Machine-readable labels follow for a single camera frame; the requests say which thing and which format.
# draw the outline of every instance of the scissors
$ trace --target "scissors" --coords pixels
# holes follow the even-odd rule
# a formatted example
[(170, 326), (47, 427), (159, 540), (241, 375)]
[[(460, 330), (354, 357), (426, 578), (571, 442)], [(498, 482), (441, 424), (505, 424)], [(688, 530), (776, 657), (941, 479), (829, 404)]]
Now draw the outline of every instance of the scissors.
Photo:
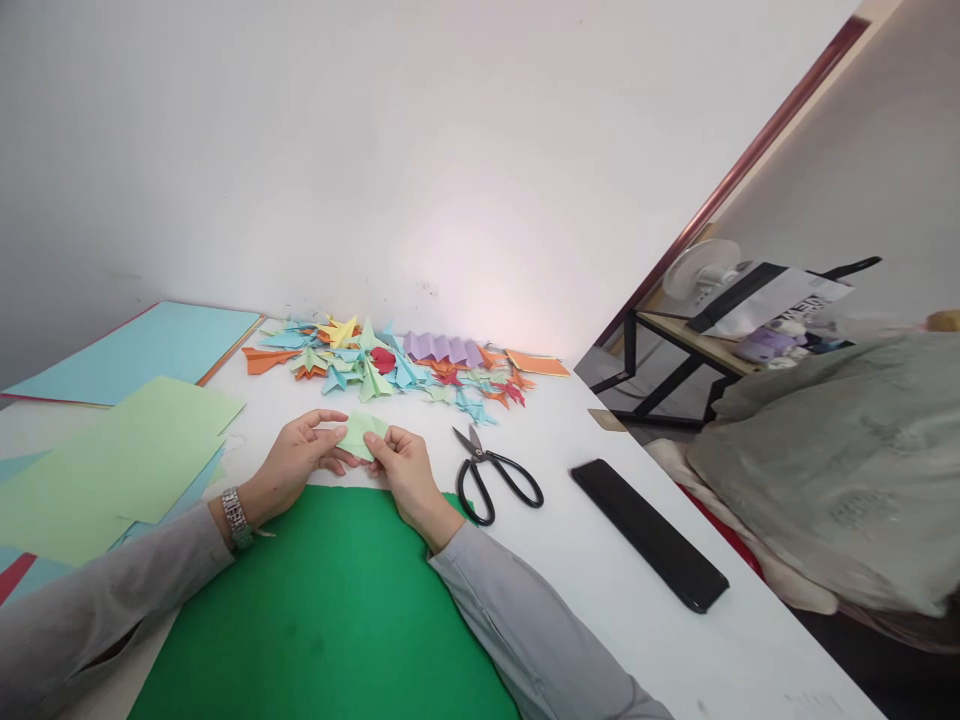
[[(460, 498), (460, 505), (463, 507), (463, 511), (471, 520), (478, 525), (493, 525), (493, 521), (497, 519), (497, 513), (493, 509), (493, 503), (490, 501), (490, 494), (487, 492), (487, 488), (483, 484), (483, 480), (480, 479), (480, 472), (477, 470), (477, 465), (482, 462), (486, 462), (487, 460), (493, 463), (493, 466), (497, 469), (497, 472), (500, 473), (500, 477), (506, 480), (507, 485), (510, 486), (510, 489), (513, 490), (518, 498), (523, 500), (523, 502), (532, 508), (543, 506), (543, 493), (540, 491), (540, 486), (537, 485), (537, 481), (533, 479), (533, 476), (510, 458), (505, 458), (503, 455), (497, 455), (495, 452), (491, 452), (489, 450), (485, 451), (483, 446), (480, 444), (480, 438), (477, 437), (477, 431), (473, 429), (472, 425), (470, 426), (469, 440), (467, 440), (456, 428), (453, 429), (453, 432), (456, 433), (460, 444), (463, 445), (467, 449), (467, 452), (470, 453), (470, 457), (463, 461), (463, 465), (460, 466), (460, 472), (457, 474), (457, 497)], [(527, 479), (527, 482), (530, 483), (530, 487), (533, 488), (533, 498), (529, 498), (524, 495), (523, 490), (517, 487), (517, 484), (513, 481), (513, 479), (507, 475), (507, 472), (503, 469), (503, 465), (501, 465), (501, 463), (506, 463), (507, 465), (510, 465), (511, 467), (520, 471), (520, 474)], [(477, 489), (480, 490), (480, 495), (483, 496), (483, 503), (487, 506), (487, 514), (489, 517), (482, 518), (477, 515), (473, 511), (473, 508), (470, 507), (470, 503), (467, 502), (467, 496), (463, 492), (463, 479), (467, 475), (468, 467), (473, 475), (473, 479), (477, 482)]]

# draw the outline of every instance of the smartphone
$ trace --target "smartphone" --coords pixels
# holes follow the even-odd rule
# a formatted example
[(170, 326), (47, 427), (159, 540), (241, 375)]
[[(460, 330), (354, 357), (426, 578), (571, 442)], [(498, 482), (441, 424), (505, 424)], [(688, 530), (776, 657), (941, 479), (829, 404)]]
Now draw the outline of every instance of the smartphone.
[(570, 474), (688, 608), (705, 613), (730, 587), (723, 574), (605, 461), (594, 460)]

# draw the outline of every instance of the silver watch band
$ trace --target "silver watch band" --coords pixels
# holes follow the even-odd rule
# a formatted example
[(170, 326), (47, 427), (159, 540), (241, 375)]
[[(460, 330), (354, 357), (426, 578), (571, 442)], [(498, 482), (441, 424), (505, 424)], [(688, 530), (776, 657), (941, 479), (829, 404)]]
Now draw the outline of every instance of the silver watch band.
[(246, 550), (253, 544), (253, 528), (247, 522), (247, 516), (243, 514), (237, 488), (227, 488), (221, 500), (223, 500), (223, 512), (226, 513), (227, 522), (230, 523), (230, 535), (237, 543), (238, 549)]

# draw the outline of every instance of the white electric fan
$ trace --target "white electric fan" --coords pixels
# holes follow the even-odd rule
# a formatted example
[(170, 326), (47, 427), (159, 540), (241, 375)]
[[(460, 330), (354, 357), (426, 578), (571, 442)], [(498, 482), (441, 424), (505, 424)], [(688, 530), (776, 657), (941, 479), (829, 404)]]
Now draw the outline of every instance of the white electric fan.
[(716, 287), (737, 276), (740, 246), (714, 238), (689, 247), (663, 276), (663, 291), (674, 300), (693, 301), (695, 308)]

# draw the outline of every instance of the gray cloth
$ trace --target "gray cloth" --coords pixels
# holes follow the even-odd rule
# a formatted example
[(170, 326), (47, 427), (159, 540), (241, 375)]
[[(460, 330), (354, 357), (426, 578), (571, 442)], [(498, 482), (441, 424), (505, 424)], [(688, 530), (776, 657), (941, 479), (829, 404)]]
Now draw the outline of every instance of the gray cloth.
[(744, 378), (687, 455), (782, 560), (861, 607), (942, 617), (960, 584), (960, 335)]
[[(0, 717), (53, 716), (231, 562), (200, 505), (0, 608)], [(430, 562), (524, 718), (670, 718), (543, 578), (476, 528)], [(97, 662), (131, 631), (119, 655)]]

